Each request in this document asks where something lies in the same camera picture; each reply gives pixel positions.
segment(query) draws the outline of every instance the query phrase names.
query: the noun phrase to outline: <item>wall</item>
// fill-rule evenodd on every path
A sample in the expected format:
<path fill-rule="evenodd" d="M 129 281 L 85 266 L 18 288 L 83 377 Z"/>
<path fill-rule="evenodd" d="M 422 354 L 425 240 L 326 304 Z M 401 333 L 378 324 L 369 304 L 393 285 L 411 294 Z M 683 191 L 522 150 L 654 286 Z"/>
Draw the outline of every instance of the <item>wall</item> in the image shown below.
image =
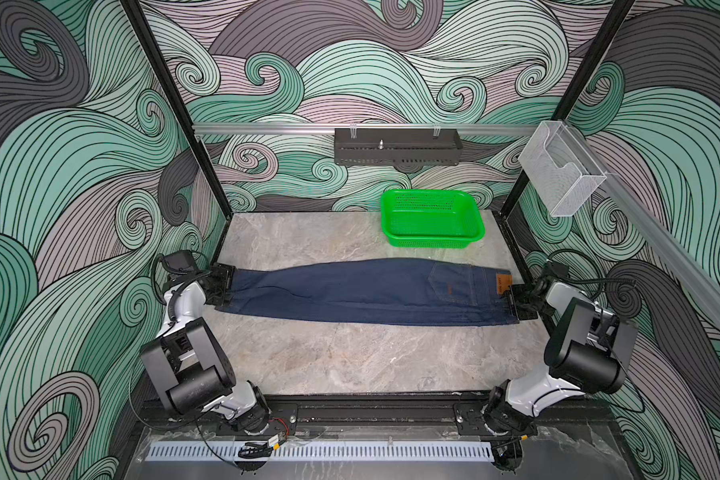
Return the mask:
<path fill-rule="evenodd" d="M 624 23 L 570 121 L 720 285 L 720 2 L 687 3 Z M 647 478 L 720 478 L 716 319 L 604 191 L 575 216 L 553 219 L 528 187 L 510 222 L 535 273 L 547 254 L 572 248 L 600 267 L 592 271 L 576 254 L 556 258 L 576 277 L 636 282 L 600 296 L 640 324 L 630 374 L 648 408 L 614 414 Z M 639 407 L 630 388 L 611 399 Z"/>
<path fill-rule="evenodd" d="M 549 119 L 610 4 L 142 2 L 195 122 L 424 124 Z M 394 187 L 464 190 L 497 209 L 526 139 L 466 138 L 467 163 L 415 174 L 337 167 L 327 136 L 204 141 L 235 210 L 288 211 L 377 210 Z"/>
<path fill-rule="evenodd" d="M 0 0 L 0 479 L 124 469 L 159 252 L 224 219 L 117 0 Z"/>

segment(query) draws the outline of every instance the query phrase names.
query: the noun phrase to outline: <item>denim pants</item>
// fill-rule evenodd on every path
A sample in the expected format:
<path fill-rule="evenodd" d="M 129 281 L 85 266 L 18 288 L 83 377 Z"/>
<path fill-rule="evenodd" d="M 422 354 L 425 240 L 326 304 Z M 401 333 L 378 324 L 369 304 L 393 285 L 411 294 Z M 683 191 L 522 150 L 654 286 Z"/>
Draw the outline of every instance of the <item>denim pants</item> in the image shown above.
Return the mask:
<path fill-rule="evenodd" d="M 508 325 L 518 322 L 499 294 L 509 274 L 418 258 L 236 270 L 231 303 L 217 309 L 318 322 Z"/>

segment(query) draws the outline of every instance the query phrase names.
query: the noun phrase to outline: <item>green plastic basket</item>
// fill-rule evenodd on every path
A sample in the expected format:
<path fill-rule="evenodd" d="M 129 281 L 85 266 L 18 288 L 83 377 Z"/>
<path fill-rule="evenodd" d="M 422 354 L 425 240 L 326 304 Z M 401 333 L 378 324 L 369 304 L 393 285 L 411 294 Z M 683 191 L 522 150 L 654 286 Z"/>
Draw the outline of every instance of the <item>green plastic basket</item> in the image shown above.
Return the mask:
<path fill-rule="evenodd" d="M 464 248 L 485 235 L 480 210 L 458 190 L 387 190 L 382 231 L 393 246 Z"/>

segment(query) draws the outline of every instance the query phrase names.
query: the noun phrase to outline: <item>white wire mesh holder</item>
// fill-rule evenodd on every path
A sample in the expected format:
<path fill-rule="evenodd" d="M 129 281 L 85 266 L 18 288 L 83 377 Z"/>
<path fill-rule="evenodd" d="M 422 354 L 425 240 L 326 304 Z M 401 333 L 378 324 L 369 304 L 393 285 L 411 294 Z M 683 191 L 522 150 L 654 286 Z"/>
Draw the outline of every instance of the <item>white wire mesh holder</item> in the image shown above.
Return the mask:
<path fill-rule="evenodd" d="M 588 149 L 581 141 L 574 128 L 546 120 L 520 154 L 520 165 L 550 216 L 573 216 L 606 179 L 599 161 L 582 153 Z"/>

